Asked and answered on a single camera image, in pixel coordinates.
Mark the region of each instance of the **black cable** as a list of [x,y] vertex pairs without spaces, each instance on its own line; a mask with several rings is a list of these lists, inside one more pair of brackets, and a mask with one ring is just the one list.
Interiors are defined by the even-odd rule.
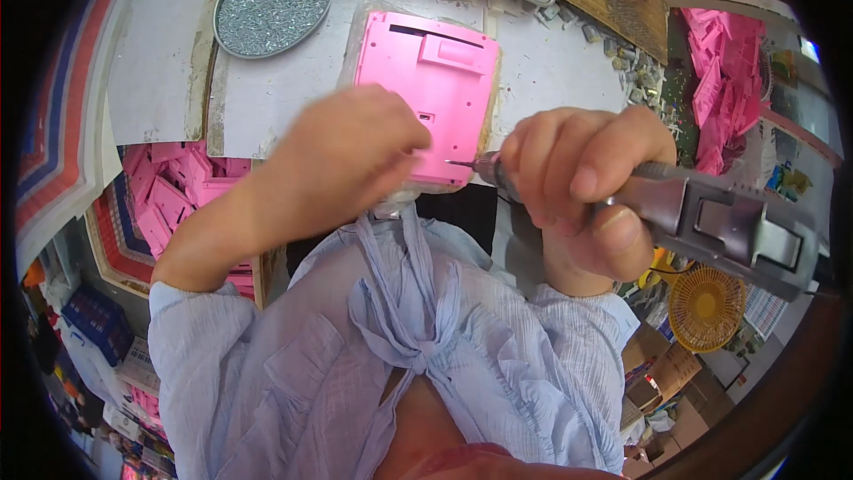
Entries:
[[690,267],[684,269],[683,271],[664,271],[663,269],[655,269],[654,267],[650,267],[650,268],[648,268],[648,270],[654,271],[654,272],[662,272],[663,274],[684,274],[685,272],[690,272],[690,269],[692,269],[692,268],[693,268],[693,266],[691,265]]

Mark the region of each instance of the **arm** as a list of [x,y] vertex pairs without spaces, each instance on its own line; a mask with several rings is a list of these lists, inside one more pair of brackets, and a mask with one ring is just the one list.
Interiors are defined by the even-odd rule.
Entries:
[[212,292],[238,262],[340,226],[409,176],[429,131],[380,86],[308,106],[270,159],[187,218],[157,261],[152,284]]
[[148,345],[161,419],[181,478],[212,478],[222,456],[255,307],[232,284],[239,261],[360,214],[405,180],[429,132],[379,86],[308,106],[258,171],[187,218],[157,261]]
[[561,108],[518,124],[502,159],[542,229],[548,285],[531,301],[570,388],[590,413],[607,467],[622,468],[618,440],[624,394],[622,350],[640,322],[612,293],[652,261],[651,236],[624,206],[591,215],[642,162],[673,164],[675,141],[654,114],[632,107],[620,115]]

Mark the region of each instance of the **shirt sleeve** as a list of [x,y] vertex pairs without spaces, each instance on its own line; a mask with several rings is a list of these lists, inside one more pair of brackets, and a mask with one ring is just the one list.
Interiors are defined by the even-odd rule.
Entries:
[[180,478],[213,478],[248,347],[254,304],[231,283],[213,293],[162,282],[149,294],[148,350],[160,378],[160,418]]
[[[542,284],[530,302],[596,429],[618,435],[625,383],[622,350],[640,321],[614,293],[571,297]],[[600,441],[610,440],[603,435],[597,434]],[[614,465],[621,470],[621,444],[618,451]]]

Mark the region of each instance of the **light blue blouse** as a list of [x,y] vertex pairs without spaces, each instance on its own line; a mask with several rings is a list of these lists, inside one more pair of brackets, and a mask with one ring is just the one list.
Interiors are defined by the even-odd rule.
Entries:
[[[613,294],[527,301],[459,228],[367,216],[335,231],[259,313],[232,284],[157,283],[148,343],[177,474],[367,479],[417,374],[469,443],[619,474],[620,353],[639,325]],[[391,368],[406,369],[379,405]]]

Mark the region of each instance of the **blue plastic crate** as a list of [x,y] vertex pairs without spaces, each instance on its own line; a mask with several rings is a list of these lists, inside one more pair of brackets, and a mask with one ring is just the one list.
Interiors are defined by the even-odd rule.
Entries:
[[101,349],[107,362],[119,365],[133,344],[124,308],[97,289],[81,284],[62,307],[62,315]]

